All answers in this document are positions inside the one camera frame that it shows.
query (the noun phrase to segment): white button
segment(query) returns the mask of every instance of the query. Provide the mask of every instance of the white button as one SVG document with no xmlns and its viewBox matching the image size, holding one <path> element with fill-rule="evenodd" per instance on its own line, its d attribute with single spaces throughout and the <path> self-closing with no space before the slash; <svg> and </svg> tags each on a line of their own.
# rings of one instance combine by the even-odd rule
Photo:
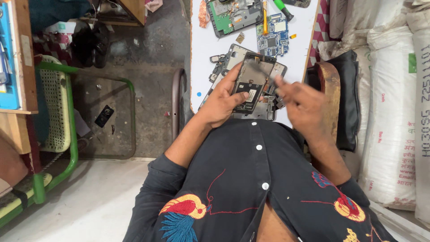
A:
<svg viewBox="0 0 430 242">
<path fill-rule="evenodd" d="M 267 182 L 263 183 L 263 185 L 261 186 L 264 190 L 269 189 L 269 184 Z"/>
</svg>

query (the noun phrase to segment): green metal frame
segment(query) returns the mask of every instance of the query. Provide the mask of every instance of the green metal frame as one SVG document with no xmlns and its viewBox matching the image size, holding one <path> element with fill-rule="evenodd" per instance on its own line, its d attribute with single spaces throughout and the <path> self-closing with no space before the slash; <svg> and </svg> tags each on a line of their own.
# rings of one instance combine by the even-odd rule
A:
<svg viewBox="0 0 430 242">
<path fill-rule="evenodd" d="M 85 69 L 80 69 L 80 68 L 71 67 L 67 65 L 59 65 L 55 63 L 49 63 L 49 62 L 41 62 L 38 66 L 36 66 L 36 68 L 51 70 L 51 71 L 61 71 L 67 74 L 66 87 L 67 87 L 67 100 L 68 100 L 68 110 L 69 110 L 70 135 L 71 135 L 70 163 L 67 166 L 66 170 L 63 171 L 58 176 L 54 177 L 46 187 L 43 185 L 42 173 L 37 173 L 33 175 L 34 195 L 28 199 L 28 206 L 32 205 L 33 203 L 36 203 L 36 204 L 44 203 L 46 200 L 46 193 L 52 190 L 55 186 L 57 186 L 68 176 L 70 176 L 70 174 L 72 174 L 73 170 L 75 169 L 78 161 L 77 136 L 76 136 L 76 128 L 75 128 L 75 117 L 74 117 L 72 85 L 70 81 L 70 74 L 82 74 L 82 75 L 92 76 L 96 78 L 121 81 L 126 83 L 130 90 L 130 113 L 131 113 L 130 123 L 131 123 L 132 149 L 126 155 L 94 155 L 86 158 L 127 160 L 131 158 L 136 152 L 135 92 L 134 92 L 134 86 L 130 82 L 130 80 L 125 78 L 120 78 L 120 77 L 112 77 L 96 71 L 89 71 Z M 22 205 L 19 205 L 18 207 L 10 211 L 7 215 L 5 215 L 3 218 L 0 218 L 0 228 L 3 227 L 5 224 L 7 224 L 10 220 L 15 218 L 22 211 L 23 211 Z"/>
</svg>

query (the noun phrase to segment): blue circuit board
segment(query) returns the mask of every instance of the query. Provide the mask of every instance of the blue circuit board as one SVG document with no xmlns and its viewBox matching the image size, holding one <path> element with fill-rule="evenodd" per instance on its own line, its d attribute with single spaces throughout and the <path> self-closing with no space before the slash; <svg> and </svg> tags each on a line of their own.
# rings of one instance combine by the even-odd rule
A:
<svg viewBox="0 0 430 242">
<path fill-rule="evenodd" d="M 267 35 L 263 35 L 263 23 L 257 25 L 257 44 L 260 54 L 275 57 L 288 52 L 288 25 L 282 13 L 267 16 Z"/>
</svg>

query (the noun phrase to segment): dirty floor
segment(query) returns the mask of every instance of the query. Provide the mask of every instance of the dirty floor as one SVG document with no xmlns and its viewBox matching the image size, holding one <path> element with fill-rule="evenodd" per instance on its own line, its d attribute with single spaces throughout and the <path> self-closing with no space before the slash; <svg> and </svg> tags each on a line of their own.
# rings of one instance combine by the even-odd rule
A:
<svg viewBox="0 0 430 242">
<path fill-rule="evenodd" d="M 190 52 L 190 25 L 182 15 L 180 1 L 169 1 L 148 12 L 144 27 L 113 26 L 107 74 L 129 79 L 135 88 L 135 157 L 155 158 L 172 142 L 170 116 L 172 77 L 184 67 Z M 120 82 L 84 76 L 72 77 L 75 109 L 91 129 L 89 147 L 83 153 L 124 155 L 131 149 L 130 96 Z M 100 128 L 94 123 L 109 105 L 114 114 Z"/>
</svg>

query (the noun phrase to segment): green circuit board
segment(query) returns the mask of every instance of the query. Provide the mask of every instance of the green circuit board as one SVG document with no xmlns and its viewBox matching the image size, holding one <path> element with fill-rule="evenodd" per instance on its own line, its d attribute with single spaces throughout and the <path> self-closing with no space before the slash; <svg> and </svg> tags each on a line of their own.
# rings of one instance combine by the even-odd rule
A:
<svg viewBox="0 0 430 242">
<path fill-rule="evenodd" d="M 210 2 L 209 5 L 211 7 L 212 13 L 215 14 L 215 8 L 213 5 L 213 2 Z M 234 31 L 233 25 L 232 25 L 231 20 L 230 20 L 230 13 L 229 12 L 225 12 L 225 13 L 222 13 L 220 15 L 214 15 L 213 19 L 215 21 L 216 28 L 218 31 L 223 30 L 224 34 L 228 34 L 228 33 L 231 33 Z"/>
</svg>

